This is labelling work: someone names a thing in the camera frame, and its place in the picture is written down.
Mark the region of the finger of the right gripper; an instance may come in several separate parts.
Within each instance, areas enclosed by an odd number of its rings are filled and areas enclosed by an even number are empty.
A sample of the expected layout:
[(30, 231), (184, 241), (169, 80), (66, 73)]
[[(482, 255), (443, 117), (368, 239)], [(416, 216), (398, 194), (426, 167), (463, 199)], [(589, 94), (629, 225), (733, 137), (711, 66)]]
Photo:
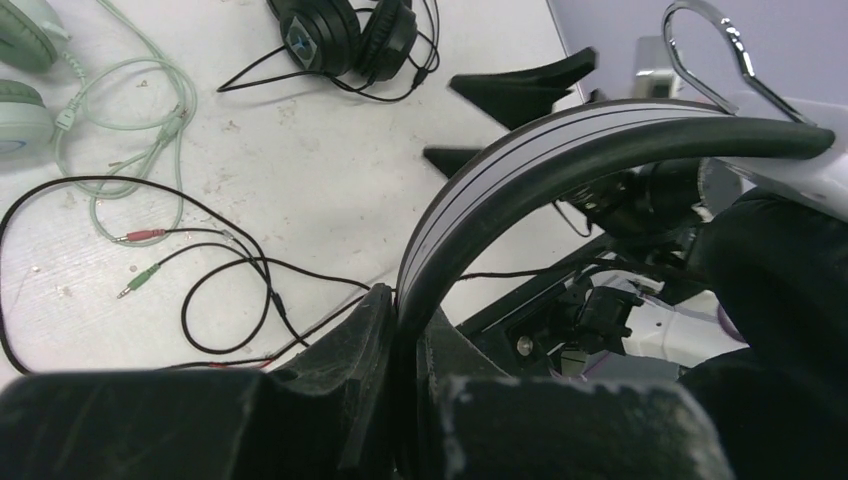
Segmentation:
[(423, 149), (423, 157), (446, 179), (450, 179), (480, 152), (480, 148), (428, 146)]
[(497, 74), (464, 74), (449, 88), (508, 130), (551, 114), (559, 100), (595, 70), (597, 52), (584, 48), (562, 60), (532, 69)]

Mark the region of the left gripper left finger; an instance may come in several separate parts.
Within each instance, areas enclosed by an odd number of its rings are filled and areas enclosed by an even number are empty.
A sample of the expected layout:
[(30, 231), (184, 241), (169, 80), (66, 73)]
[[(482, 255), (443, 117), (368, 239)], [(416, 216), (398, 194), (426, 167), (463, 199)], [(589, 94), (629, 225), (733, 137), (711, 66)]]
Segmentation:
[(44, 374), (1, 395), (5, 479), (387, 479), (389, 287), (270, 371)]

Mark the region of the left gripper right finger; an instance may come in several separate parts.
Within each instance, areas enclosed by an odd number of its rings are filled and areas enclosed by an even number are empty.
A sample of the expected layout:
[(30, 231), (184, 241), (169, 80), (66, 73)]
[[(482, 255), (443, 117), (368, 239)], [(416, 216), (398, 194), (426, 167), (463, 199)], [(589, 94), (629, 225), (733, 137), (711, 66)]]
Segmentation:
[(444, 314), (417, 344), (421, 479), (730, 479), (705, 411), (668, 381), (512, 377)]

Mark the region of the white black headphones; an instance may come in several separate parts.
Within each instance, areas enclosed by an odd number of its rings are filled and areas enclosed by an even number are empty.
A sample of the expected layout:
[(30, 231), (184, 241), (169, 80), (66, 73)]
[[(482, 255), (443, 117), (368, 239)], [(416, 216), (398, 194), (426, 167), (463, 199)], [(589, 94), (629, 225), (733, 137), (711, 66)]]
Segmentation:
[[(397, 279), (393, 403), (405, 479), (843, 479), (847, 475), (847, 112), (790, 105), (704, 1), (771, 113), (668, 98), (547, 115), (476, 153), (430, 203)], [(441, 318), (466, 268), (564, 200), (605, 237), (501, 320), (556, 344), (653, 357), (678, 380), (525, 374)]]

